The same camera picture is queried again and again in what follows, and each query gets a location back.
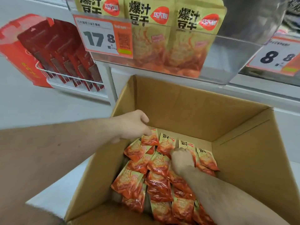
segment open cardboard box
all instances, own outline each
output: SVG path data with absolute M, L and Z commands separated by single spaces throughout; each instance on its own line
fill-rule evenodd
M 271 107 L 204 90 L 132 76 L 112 116 L 136 109 L 159 132 L 212 151 L 218 178 L 249 193 L 292 225 L 300 198 Z M 111 183 L 130 140 L 106 144 L 90 159 L 65 220 L 73 225 L 154 224 L 150 215 L 111 201 Z

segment orange and white price tag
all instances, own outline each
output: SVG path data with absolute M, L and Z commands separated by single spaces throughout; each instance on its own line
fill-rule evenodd
M 86 51 L 133 58 L 131 23 L 73 15 Z
M 300 40 L 273 37 L 247 66 L 294 76 L 300 70 Z

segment person's right arm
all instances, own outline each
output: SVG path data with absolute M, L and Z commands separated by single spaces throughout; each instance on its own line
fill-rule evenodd
M 216 224 L 288 224 L 241 189 L 195 168 L 189 151 L 175 149 L 171 152 L 171 157 L 174 171 L 187 182 Z

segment red oval brand logo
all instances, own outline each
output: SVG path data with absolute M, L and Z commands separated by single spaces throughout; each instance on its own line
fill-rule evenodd
M 218 14 L 209 14 L 205 16 L 199 24 L 208 31 L 214 30 L 216 25 L 219 22 L 219 15 Z
M 169 8 L 165 6 L 158 7 L 151 14 L 151 18 L 159 24 L 166 24 L 169 18 Z
M 106 0 L 103 7 L 104 11 L 112 16 L 118 16 L 120 14 L 120 7 L 118 0 Z

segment hand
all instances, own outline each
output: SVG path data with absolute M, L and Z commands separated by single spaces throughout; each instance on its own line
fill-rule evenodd
M 116 137 L 112 139 L 112 143 L 117 143 L 120 139 L 133 139 L 142 135 L 151 136 L 151 129 L 145 123 L 149 122 L 147 115 L 136 110 L 117 117 L 112 118 L 112 124 L 117 127 Z
M 190 166 L 194 167 L 192 154 L 184 148 L 175 148 L 171 150 L 171 163 L 175 173 L 182 177 L 184 170 Z

